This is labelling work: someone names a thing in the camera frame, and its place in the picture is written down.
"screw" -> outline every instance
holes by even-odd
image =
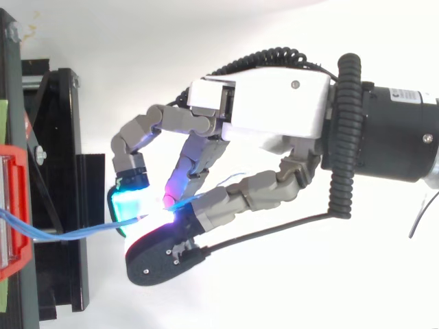
[[[23,28],[19,22],[11,22],[6,28],[6,36],[15,43],[22,41]]]
[[[44,149],[41,147],[41,145],[37,146],[35,148],[35,160],[36,163],[38,163],[39,166],[42,166],[44,163],[44,160],[47,159],[47,153],[44,151]]]
[[[73,78],[72,78],[72,85],[73,85],[74,88],[81,87],[80,77],[78,77],[77,75],[74,75]]]
[[[297,80],[294,80],[294,81],[291,83],[291,87],[292,87],[293,89],[297,89],[297,88],[299,88],[299,87],[300,87],[300,82],[297,81]]]
[[[430,144],[432,141],[433,141],[433,135],[431,135],[431,134],[425,134],[425,135],[423,136],[423,142],[424,142],[425,144]]]

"blue light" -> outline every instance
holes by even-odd
[[[116,192],[111,196],[111,202],[115,209],[116,221],[144,217],[155,208],[152,191],[148,188]],[[121,230],[126,235],[126,228]]]
[[[143,236],[163,225],[173,223],[175,219],[174,216],[175,215],[173,212],[163,209],[163,207],[161,209],[156,208],[156,210],[150,212],[144,219],[135,224],[127,226],[125,228],[125,252],[127,252],[128,249],[130,249],[130,247]]]

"red plastic part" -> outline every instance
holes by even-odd
[[[10,212],[25,223],[30,223],[29,191],[27,175],[27,152],[11,145],[0,145],[0,156],[9,156],[8,180],[10,193]],[[0,269],[0,281],[20,271],[32,259],[32,242],[12,229],[12,251],[16,259]]]

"red clamp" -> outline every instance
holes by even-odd
[[[30,223],[27,152],[11,145],[0,145],[5,210]],[[0,232],[0,281],[20,271],[32,258],[32,242],[27,236],[3,225]]]

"black cable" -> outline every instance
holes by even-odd
[[[320,215],[314,215],[310,217],[305,217],[302,219],[298,219],[296,221],[290,221],[289,223],[285,223],[279,226],[274,226],[273,228],[267,228],[262,231],[253,232],[250,234],[246,234],[243,236],[239,236],[237,238],[233,238],[231,240],[227,240],[221,243],[218,243],[217,245],[212,245],[211,247],[204,247],[202,248],[202,252],[205,256],[209,256],[212,252],[216,252],[217,250],[230,247],[231,245],[236,245],[238,243],[248,241],[251,239],[259,238],[261,236],[269,235],[271,233],[280,232],[283,230],[287,230],[289,228],[295,228],[296,226],[300,226],[307,223],[312,223],[313,221],[320,221],[322,219],[328,219],[331,218],[332,215],[326,213],[326,214],[320,214]]]
[[[337,77],[334,74],[323,69],[320,65],[308,62],[305,54],[299,52],[297,49],[291,49],[289,47],[277,47],[252,53],[249,56],[244,56],[243,58],[223,66],[212,72],[210,75],[227,75],[255,69],[260,66],[280,66],[320,71],[329,75],[334,81],[337,81]],[[172,103],[175,103],[179,108],[188,108],[188,95],[189,88],[179,94],[176,100]]]
[[[409,238],[412,238],[414,236],[414,233],[419,225],[420,219],[423,218],[425,212],[427,211],[428,207],[430,207],[430,205],[433,203],[433,201],[435,200],[435,198],[437,198],[439,196],[439,192],[437,192],[432,199],[428,202],[428,204],[424,207],[423,211],[421,211],[419,213],[419,215],[417,216],[416,220],[413,223],[412,229],[410,230],[409,233]]]

